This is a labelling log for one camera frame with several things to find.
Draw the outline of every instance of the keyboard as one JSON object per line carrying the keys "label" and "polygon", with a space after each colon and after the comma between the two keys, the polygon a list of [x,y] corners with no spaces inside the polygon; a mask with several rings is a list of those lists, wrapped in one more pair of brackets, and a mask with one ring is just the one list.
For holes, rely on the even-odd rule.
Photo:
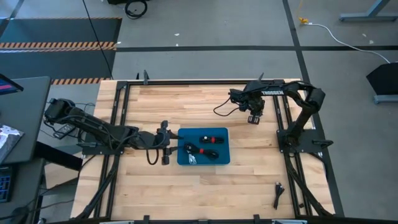
{"label": "keyboard", "polygon": [[0,166],[0,203],[11,199],[12,182],[14,181],[12,166]]}

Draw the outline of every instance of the concrete floor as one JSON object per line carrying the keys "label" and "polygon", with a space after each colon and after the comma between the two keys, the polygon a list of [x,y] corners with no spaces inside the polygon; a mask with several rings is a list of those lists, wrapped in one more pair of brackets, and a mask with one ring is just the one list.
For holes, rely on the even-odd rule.
{"label": "concrete floor", "polygon": [[[16,1],[9,2],[13,8]],[[299,0],[289,0],[293,17]],[[351,45],[398,45],[398,22],[346,23],[340,13],[364,12],[374,0],[304,0],[300,16],[328,26]],[[280,0],[152,0],[148,13],[129,20],[119,6],[86,0],[93,17],[122,16],[118,47],[175,47],[219,45],[293,46]],[[0,17],[7,16],[7,8]],[[398,1],[386,12],[398,13]],[[17,17],[86,17],[81,0],[25,0]],[[296,21],[302,46],[338,45],[321,27],[302,27]],[[398,52],[381,51],[390,61]],[[304,52],[312,83],[326,92],[320,117],[326,137],[335,142],[330,156],[346,217],[398,220],[398,104],[373,104],[374,92],[366,75],[384,63],[379,57],[355,51]],[[134,79],[146,69],[149,76],[171,78],[301,78],[294,51],[187,51],[118,52],[115,79]],[[95,102],[98,85],[53,86],[49,98]],[[40,134],[52,146],[74,142],[55,141]],[[54,192],[45,204],[73,198],[72,190]],[[42,212],[49,221],[64,220],[72,205]]]}

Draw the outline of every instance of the blue tray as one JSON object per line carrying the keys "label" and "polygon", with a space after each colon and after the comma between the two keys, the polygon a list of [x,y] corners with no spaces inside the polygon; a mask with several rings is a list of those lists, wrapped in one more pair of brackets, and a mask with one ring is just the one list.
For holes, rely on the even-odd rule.
{"label": "blue tray", "polygon": [[[197,165],[226,165],[229,164],[231,158],[229,156],[229,142],[228,129],[226,128],[181,128],[178,131],[178,136],[184,139],[178,140],[177,162],[182,166],[197,166]],[[204,144],[199,141],[202,136],[214,136],[224,138],[223,144]],[[220,155],[218,159],[209,160],[205,155],[195,154],[197,160],[196,164],[189,164],[188,152],[183,149],[184,143],[190,142],[204,150],[214,149]]]}

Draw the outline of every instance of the computer monitor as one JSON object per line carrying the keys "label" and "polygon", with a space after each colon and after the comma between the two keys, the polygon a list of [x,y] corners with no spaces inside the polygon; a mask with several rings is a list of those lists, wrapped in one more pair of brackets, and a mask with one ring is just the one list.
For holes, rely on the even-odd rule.
{"label": "computer monitor", "polygon": [[0,95],[24,91],[24,88],[0,74]]}

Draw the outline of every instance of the wooden table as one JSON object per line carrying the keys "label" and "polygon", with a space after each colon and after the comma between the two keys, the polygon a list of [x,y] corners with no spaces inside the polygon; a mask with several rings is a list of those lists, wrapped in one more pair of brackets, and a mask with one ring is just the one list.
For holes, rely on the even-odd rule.
{"label": "wooden table", "polygon": [[[94,115],[105,121],[111,117],[116,82],[102,81],[99,88]],[[151,220],[252,219],[254,214],[261,218],[294,217],[284,157],[278,150],[272,98],[266,98],[259,125],[247,123],[248,112],[236,111],[228,117],[215,115],[213,108],[228,98],[230,88],[243,89],[244,85],[131,88],[126,125],[152,133],[163,120],[169,121],[169,129],[174,133],[179,128],[227,127],[231,162],[227,166],[183,167],[177,164],[175,152],[170,157],[170,165],[162,166],[159,159],[151,166],[145,151],[126,148],[120,159],[112,220],[142,220],[144,215],[150,215]],[[291,99],[289,103],[295,120],[301,108]],[[121,107],[122,103],[116,124],[119,124]],[[227,103],[218,112],[225,114],[235,107]],[[284,113],[282,116],[287,127]],[[155,159],[155,151],[150,151],[150,158]],[[329,212],[334,213],[323,164],[308,154],[302,154],[301,158],[308,188]],[[102,162],[103,156],[96,156],[82,170],[72,217],[83,210],[97,191]],[[276,182],[286,188],[278,210],[272,207]],[[301,203],[302,195],[297,185],[296,188]],[[108,192],[105,192],[101,215],[105,214],[107,199]]]}

